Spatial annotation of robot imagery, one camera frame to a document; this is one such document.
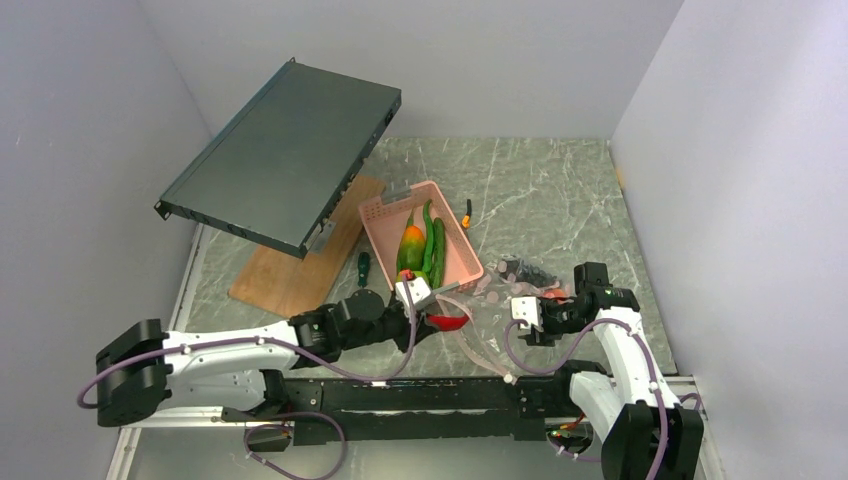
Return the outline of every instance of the cutting board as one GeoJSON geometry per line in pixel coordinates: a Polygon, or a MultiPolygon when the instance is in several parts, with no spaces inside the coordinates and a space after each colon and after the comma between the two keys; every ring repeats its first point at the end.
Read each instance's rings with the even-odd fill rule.
{"type": "Polygon", "coordinates": [[[321,253],[301,260],[258,246],[230,287],[230,297],[287,318],[320,306],[362,232],[357,207],[385,188],[381,180],[357,175],[330,215],[336,228],[321,253]]]}

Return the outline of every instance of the red chili pepper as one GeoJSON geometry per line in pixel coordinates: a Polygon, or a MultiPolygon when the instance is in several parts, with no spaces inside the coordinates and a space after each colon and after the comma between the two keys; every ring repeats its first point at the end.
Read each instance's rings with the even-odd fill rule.
{"type": "Polygon", "coordinates": [[[440,332],[452,332],[459,330],[468,323],[468,315],[461,317],[447,317],[445,315],[427,315],[427,321],[438,328],[440,332]]]}

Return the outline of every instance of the plastic tube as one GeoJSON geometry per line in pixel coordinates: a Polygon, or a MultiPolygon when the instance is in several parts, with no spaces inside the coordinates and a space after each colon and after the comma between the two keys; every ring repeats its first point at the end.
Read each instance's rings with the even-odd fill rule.
{"type": "MultiPolygon", "coordinates": [[[[614,318],[597,319],[583,327],[583,330],[581,330],[580,333],[577,334],[577,338],[575,338],[571,346],[568,347],[568,350],[565,352],[565,355],[563,355],[563,357],[556,363],[553,368],[537,369],[530,367],[529,365],[519,360],[515,353],[512,352],[512,349],[509,346],[509,333],[516,325],[521,324],[527,326],[528,323],[524,320],[513,320],[509,322],[509,325],[507,325],[506,330],[504,331],[504,348],[506,349],[506,353],[507,355],[509,355],[509,358],[511,358],[512,361],[515,362],[515,364],[518,365],[520,368],[527,370],[531,373],[544,375],[547,373],[555,372],[560,367],[565,365],[565,362],[567,362],[568,359],[571,358],[571,355],[574,353],[574,350],[577,348],[577,344],[580,343],[580,340],[582,340],[587,333],[591,332],[593,328],[604,323],[611,323],[613,325],[617,325],[623,328],[627,333],[631,332],[630,325],[622,322],[621,320],[617,320],[614,318]]],[[[636,341],[636,344],[639,345],[639,349],[642,350],[642,355],[644,355],[645,362],[648,364],[648,377],[651,383],[658,383],[657,371],[654,368],[653,357],[651,356],[651,351],[648,349],[648,345],[639,335],[633,335],[631,338],[636,341]]],[[[665,455],[666,448],[668,447],[668,417],[665,415],[665,402],[663,401],[662,393],[660,392],[659,388],[654,389],[653,394],[654,398],[657,399],[657,409],[660,411],[660,441],[659,445],[657,446],[657,453],[654,455],[653,462],[651,462],[651,468],[648,469],[648,475],[647,477],[645,477],[646,480],[654,480],[656,478],[657,473],[660,470],[660,465],[662,465],[663,455],[665,455]]]]}

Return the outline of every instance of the gray marble surface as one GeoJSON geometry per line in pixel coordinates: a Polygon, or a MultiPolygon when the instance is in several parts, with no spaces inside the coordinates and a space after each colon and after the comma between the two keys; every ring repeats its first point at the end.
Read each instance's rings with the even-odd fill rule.
{"type": "MultiPolygon", "coordinates": [[[[535,138],[387,138],[365,160],[362,174],[383,179],[388,188],[400,188],[433,180],[454,213],[462,217],[465,199],[474,204],[469,238],[481,263],[494,268],[501,255],[526,258],[546,271],[571,281],[575,265],[604,262],[613,284],[634,290],[642,306],[645,333],[660,369],[677,372],[660,320],[645,265],[636,242],[627,208],[603,140],[557,140],[535,138]]],[[[200,279],[191,305],[186,330],[212,332],[267,325],[280,317],[227,296],[255,245],[228,233],[214,231],[200,266],[200,279]]],[[[373,256],[363,232],[334,285],[329,301],[349,296],[356,286],[356,257],[361,251],[373,256]]],[[[369,288],[388,299],[389,290],[376,260],[369,288]]],[[[520,373],[502,345],[510,320],[509,287],[493,280],[478,295],[454,294],[474,312],[477,332],[500,361],[520,373]],[[498,294],[491,303],[489,292],[498,294]]],[[[483,346],[463,335],[483,355],[483,346]]],[[[568,348],[573,336],[565,336],[555,348],[511,345],[533,366],[552,364],[568,348]]],[[[594,336],[584,338],[575,358],[608,365],[594,336]]],[[[344,352],[338,365],[363,374],[387,373],[401,359],[393,342],[344,352]]],[[[289,372],[289,376],[335,376],[323,368],[289,372]]],[[[415,349],[404,376],[491,375],[472,363],[455,338],[434,335],[415,349]]]]}

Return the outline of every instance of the pink basket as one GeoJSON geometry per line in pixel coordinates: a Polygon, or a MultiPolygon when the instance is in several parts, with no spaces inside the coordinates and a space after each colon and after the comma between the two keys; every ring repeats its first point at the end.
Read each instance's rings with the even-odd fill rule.
{"type": "Polygon", "coordinates": [[[427,200],[433,201],[430,216],[445,222],[445,278],[442,285],[449,286],[457,282],[460,291],[474,287],[483,276],[483,266],[438,185],[427,181],[412,185],[408,190],[389,192],[359,204],[359,216],[389,288],[394,288],[394,280],[397,278],[397,250],[409,211],[416,209],[415,226],[426,232],[421,207],[427,200]]]}

